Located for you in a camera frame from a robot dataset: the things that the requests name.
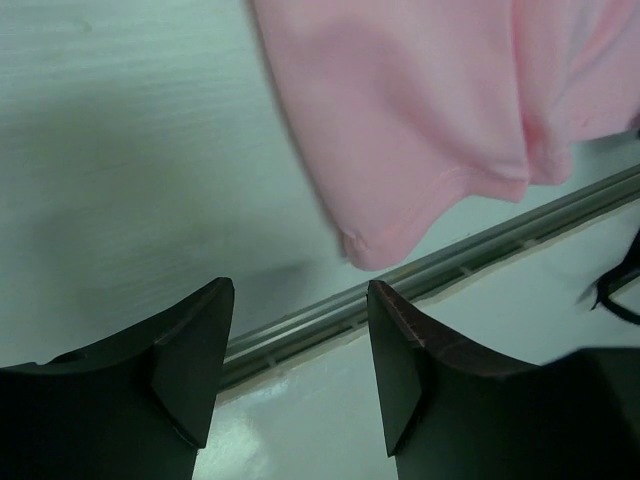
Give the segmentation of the pink t shirt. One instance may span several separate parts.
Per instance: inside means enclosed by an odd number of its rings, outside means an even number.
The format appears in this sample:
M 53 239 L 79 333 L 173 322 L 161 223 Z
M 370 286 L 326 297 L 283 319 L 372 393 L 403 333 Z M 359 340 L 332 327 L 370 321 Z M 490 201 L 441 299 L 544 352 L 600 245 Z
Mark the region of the pink t shirt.
M 470 196 L 571 175 L 639 125 L 635 1 L 256 1 L 290 131 L 358 269 L 399 264 Z

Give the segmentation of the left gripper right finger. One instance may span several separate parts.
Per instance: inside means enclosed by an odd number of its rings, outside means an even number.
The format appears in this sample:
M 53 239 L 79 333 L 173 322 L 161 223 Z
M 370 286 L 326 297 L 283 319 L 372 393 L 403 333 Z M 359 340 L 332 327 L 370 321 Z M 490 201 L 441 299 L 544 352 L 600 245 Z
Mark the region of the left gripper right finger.
M 373 281 L 367 313 L 386 450 L 402 479 L 635 479 L 639 352 L 537 366 Z

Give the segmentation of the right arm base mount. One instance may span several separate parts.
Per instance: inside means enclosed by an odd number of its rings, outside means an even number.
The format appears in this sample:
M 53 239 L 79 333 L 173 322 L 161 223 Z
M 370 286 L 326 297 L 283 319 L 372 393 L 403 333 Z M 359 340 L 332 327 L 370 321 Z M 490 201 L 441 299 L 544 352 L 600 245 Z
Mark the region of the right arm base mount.
M 602 306 L 618 319 L 638 326 L 639 313 L 619 304 L 612 295 L 639 278 L 639 234 L 636 234 L 623 260 L 595 282 L 596 298 L 591 310 Z

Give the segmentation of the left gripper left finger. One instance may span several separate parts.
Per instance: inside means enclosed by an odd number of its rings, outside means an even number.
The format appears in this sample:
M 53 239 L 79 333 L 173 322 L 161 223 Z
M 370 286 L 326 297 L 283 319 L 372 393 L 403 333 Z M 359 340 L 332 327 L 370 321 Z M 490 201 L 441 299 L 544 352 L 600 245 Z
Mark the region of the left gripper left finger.
M 218 278 L 101 341 L 3 368 L 2 477 L 191 478 L 233 308 L 233 283 Z

